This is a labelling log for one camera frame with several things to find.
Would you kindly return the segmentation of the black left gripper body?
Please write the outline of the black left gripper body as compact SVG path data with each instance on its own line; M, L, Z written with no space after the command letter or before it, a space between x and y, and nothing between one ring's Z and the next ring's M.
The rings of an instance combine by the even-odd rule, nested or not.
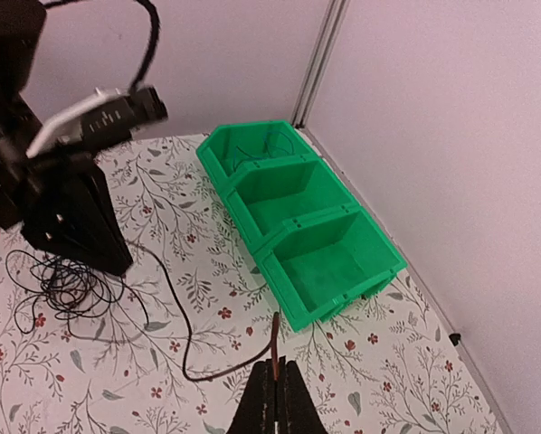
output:
M24 218L51 189L80 180L95 163L95 150L57 146L29 158L26 150L42 124L21 92L29 79L47 17L39 1L0 1L0 231Z

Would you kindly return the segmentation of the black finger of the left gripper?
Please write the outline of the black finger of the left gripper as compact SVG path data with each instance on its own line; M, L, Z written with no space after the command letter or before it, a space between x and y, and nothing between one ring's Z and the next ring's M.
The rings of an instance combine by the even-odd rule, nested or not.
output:
M119 228L103 171L93 164L80 175L88 194L79 208L84 212L83 229L88 250L102 271L127 271L133 264L125 238Z
M96 268L96 258L88 250L87 233L83 229L87 190L82 180L66 180L48 191L24 218L21 233L36 249L64 259L80 261L110 275L126 271L102 271Z

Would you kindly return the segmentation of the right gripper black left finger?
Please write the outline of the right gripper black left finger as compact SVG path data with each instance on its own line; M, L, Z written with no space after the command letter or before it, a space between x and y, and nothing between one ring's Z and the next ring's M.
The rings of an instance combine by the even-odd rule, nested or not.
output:
M276 382L271 360L254 364L227 434L275 432Z

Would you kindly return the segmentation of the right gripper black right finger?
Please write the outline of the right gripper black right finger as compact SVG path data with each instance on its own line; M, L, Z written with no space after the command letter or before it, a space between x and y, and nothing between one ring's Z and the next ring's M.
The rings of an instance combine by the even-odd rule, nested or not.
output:
M296 362L280 360L277 432L327 434Z

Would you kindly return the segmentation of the green bin left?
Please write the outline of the green bin left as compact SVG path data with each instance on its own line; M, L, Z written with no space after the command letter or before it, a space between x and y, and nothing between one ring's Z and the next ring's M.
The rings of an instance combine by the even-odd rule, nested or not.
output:
M196 155L215 189L222 190L257 163L318 154L289 122L272 120L221 125L197 148Z

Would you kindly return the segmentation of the green bin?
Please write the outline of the green bin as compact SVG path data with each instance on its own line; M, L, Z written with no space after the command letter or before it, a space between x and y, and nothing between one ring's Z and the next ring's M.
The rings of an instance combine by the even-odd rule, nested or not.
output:
M361 206L295 218L253 257L294 332L377 294L407 267Z
M197 148L196 155L215 189L222 190L257 163L318 154L289 122L272 120L221 125Z
M322 159L263 161L243 168L223 203L251 252L313 212L356 204L353 195Z

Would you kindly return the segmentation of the green bin right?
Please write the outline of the green bin right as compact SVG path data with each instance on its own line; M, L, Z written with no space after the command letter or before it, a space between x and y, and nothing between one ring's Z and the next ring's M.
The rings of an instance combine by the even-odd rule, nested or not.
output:
M294 332L377 294L407 267L361 206L295 218L253 257Z

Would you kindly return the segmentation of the green bin middle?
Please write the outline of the green bin middle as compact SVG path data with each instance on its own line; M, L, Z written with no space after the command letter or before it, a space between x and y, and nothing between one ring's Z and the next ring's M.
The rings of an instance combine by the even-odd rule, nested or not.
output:
M353 195L322 159L263 161L243 168L223 203L251 252L313 212L356 204Z

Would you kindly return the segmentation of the small black wall clip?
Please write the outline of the small black wall clip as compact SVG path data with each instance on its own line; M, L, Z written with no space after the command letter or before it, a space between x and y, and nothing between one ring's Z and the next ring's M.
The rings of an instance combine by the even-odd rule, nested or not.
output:
M451 333L449 334L449 339L454 346L457 346L461 341L461 334Z

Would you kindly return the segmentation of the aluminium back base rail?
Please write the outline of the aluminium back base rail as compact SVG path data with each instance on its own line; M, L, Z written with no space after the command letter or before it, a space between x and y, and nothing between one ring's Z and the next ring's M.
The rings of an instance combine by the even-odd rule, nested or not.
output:
M443 326L445 330L445 333L449 335L455 334L457 330L452 325L450 319L446 317L444 310L441 308L440 304L438 303L437 297L433 294L433 292L430 290L426 282L422 279L420 273L413 266L413 263L410 261L409 256L403 251L403 248L397 242L396 238L387 230L387 227L385 226L385 224L382 223L382 221L379 219L376 212L369 206L364 196L360 192L358 192L353 182L349 180L346 173L339 168L339 166L334 161L332 156L328 153L325 147L317 140L317 138L310 132L308 128L306 127L299 128L298 132L308 141L311 147L315 151L318 152L318 154L328 163L328 165L334 169L337 177L343 181L343 183L350 190L350 192L355 196L355 198L359 200L359 202L372 215L372 217L375 219L378 225L384 230L384 233L388 236L388 238L393 242L394 246L399 250L399 252L407 260L407 263L408 263L407 270L410 277L414 280L417 288L423 292L426 299L430 302L433 312L438 317L441 325ZM505 434L512 434L513 431L510 428L508 421L506 420L503 414L503 411L498 405L491 389L487 385L484 379L484 376L481 374L478 366L475 364L475 362L473 361L473 358L470 356L470 353L468 349L466 348L465 344L466 342L464 340L464 335L462 335L460 338L460 341L457 344L454 344L453 346L456 349L458 356L461 358L461 360L465 363L466 367L469 369L473 380L479 386L479 389L483 393L484 397L487 399L489 408L495 414L496 420L499 426L501 427L502 432Z

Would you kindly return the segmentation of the aluminium back left post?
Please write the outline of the aluminium back left post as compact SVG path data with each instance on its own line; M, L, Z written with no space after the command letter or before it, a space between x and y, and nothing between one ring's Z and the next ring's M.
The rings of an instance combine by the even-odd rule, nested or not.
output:
M304 128L308 122L348 6L348 0L331 0L327 4L327 10L290 118L290 124L295 128Z

